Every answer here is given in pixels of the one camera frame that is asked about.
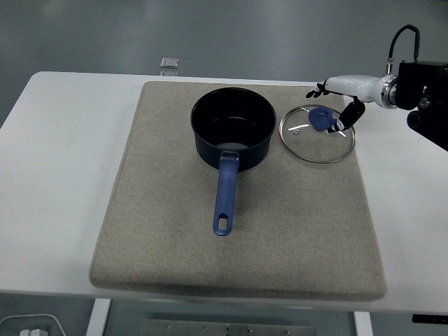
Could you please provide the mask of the white and black hand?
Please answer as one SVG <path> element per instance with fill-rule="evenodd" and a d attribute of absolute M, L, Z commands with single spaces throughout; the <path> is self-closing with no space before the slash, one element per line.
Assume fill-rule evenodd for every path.
<path fill-rule="evenodd" d="M 337 76 L 317 83 L 306 98 L 318 98 L 321 95 L 343 95 L 353 99 L 336 118 L 323 108 L 309 112 L 309 122 L 318 132 L 342 132 L 351 128 L 364 114 L 365 103 L 375 102 L 383 108 L 390 107 L 388 84 L 382 78 L 371 76 Z"/>

